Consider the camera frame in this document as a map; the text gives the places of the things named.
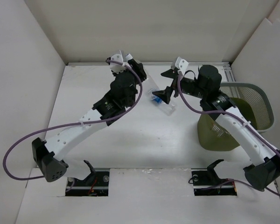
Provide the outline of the clear white cap bottle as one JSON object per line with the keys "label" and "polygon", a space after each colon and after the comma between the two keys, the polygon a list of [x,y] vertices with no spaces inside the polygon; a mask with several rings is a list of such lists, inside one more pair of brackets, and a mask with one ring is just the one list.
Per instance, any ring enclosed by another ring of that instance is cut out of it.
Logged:
{"label": "clear white cap bottle", "polygon": [[[128,62],[129,60],[133,59],[133,56],[131,54],[127,54],[126,55],[126,61]],[[147,79],[145,81],[142,82],[142,86],[143,86],[143,91],[146,95],[147,91],[152,89],[152,88],[157,88],[159,89],[158,85],[155,83],[155,81],[152,79],[152,77],[148,74],[148,72],[145,70],[146,74],[147,74]]]}

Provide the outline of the blue label bottle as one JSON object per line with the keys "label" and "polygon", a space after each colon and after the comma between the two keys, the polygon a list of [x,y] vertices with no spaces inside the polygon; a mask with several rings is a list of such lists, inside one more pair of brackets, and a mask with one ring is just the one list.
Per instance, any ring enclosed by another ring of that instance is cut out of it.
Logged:
{"label": "blue label bottle", "polygon": [[152,89],[148,90],[146,93],[146,97],[155,107],[157,107],[163,113],[165,113],[168,116],[172,115],[173,112],[175,112],[175,110],[176,110],[175,104],[172,104],[172,103],[166,104],[162,99],[155,96],[153,94],[153,92],[158,91],[158,90],[159,89],[157,89],[157,88],[152,88]]}

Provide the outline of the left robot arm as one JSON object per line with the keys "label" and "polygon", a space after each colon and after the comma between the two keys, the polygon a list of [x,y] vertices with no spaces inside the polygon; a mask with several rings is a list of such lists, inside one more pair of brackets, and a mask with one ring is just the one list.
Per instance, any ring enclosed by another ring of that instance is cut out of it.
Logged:
{"label": "left robot arm", "polygon": [[127,113],[136,103],[136,86],[146,80],[147,74],[140,61],[128,60],[121,65],[110,64],[115,77],[110,90],[80,118],[78,125],[67,127],[57,135],[32,141],[33,159],[47,182],[65,175],[66,154],[95,132],[110,126]]}

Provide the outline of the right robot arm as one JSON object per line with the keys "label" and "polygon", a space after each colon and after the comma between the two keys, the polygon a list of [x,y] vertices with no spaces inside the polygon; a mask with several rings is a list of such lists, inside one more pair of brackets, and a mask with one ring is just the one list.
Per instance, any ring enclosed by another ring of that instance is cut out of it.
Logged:
{"label": "right robot arm", "polygon": [[252,164],[244,168],[245,178],[250,185],[263,191],[270,183],[280,177],[280,150],[265,140],[241,114],[234,101],[220,91],[222,76],[212,65],[203,65],[198,76],[186,78],[184,66],[173,66],[161,73],[172,79],[164,90],[154,91],[153,95],[166,104],[171,97],[184,95],[200,98],[200,114],[208,114],[221,127],[227,130],[250,157]]}

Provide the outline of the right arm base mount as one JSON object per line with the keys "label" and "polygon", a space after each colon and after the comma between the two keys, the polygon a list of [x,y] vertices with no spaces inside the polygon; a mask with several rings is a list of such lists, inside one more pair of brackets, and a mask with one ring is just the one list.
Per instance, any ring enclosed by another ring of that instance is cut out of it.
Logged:
{"label": "right arm base mount", "polygon": [[220,178],[215,172],[215,167],[223,162],[219,159],[206,168],[194,168],[188,184],[193,186],[194,196],[237,196],[234,182]]}

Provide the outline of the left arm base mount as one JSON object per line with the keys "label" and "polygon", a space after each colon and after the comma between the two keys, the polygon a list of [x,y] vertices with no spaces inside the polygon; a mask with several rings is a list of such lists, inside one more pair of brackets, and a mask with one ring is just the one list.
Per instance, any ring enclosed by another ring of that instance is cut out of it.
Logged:
{"label": "left arm base mount", "polygon": [[65,196],[108,196],[110,169],[94,168],[87,160],[84,163],[88,167],[88,175],[82,180],[68,177]]}

